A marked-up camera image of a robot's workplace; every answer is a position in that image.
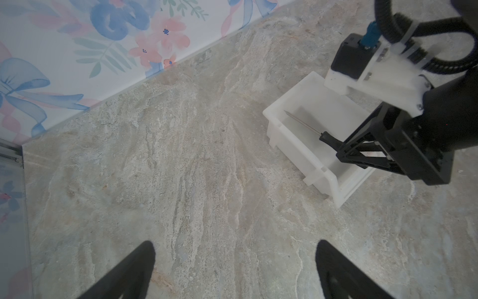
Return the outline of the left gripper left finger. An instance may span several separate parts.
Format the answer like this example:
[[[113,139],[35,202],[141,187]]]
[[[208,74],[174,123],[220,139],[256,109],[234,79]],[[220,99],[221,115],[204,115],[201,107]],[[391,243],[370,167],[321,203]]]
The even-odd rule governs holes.
[[[84,292],[81,299],[144,299],[152,277],[156,253],[151,241],[132,253]]]

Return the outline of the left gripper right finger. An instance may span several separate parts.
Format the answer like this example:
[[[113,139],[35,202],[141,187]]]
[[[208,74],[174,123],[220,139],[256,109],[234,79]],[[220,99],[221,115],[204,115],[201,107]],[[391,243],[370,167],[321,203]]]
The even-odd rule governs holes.
[[[318,242],[315,260],[326,299],[393,298],[326,240]]]

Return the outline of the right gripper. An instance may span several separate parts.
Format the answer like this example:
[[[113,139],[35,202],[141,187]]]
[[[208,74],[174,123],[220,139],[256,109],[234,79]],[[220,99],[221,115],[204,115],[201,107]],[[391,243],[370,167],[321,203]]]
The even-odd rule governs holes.
[[[436,186],[450,183],[454,153],[429,145],[421,126],[406,111],[382,102],[343,141],[336,157],[342,163]]]

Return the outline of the black screwdriver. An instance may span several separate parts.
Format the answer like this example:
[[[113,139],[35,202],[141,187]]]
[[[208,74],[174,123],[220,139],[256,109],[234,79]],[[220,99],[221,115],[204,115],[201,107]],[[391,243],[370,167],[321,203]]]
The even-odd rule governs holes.
[[[320,132],[317,129],[313,128],[311,125],[305,123],[304,121],[300,120],[297,116],[293,115],[290,112],[284,111],[287,116],[291,117],[293,120],[297,121],[299,124],[304,126],[305,128],[311,130],[313,133],[319,136],[319,140],[323,143],[327,144],[329,147],[334,149],[335,151],[339,151],[343,145],[343,142],[338,140],[337,138],[333,137],[328,132]]]

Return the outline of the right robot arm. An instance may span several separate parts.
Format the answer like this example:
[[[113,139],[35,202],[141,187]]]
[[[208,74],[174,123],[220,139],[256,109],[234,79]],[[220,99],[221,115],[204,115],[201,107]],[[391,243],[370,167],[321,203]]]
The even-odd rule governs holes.
[[[455,151],[478,144],[478,50],[444,61],[438,46],[418,42],[457,32],[477,38],[477,2],[452,5],[456,17],[418,22],[393,13],[390,1],[376,1],[366,34],[342,42],[326,85],[381,102],[347,139],[331,143],[341,162],[442,185],[451,180]]]

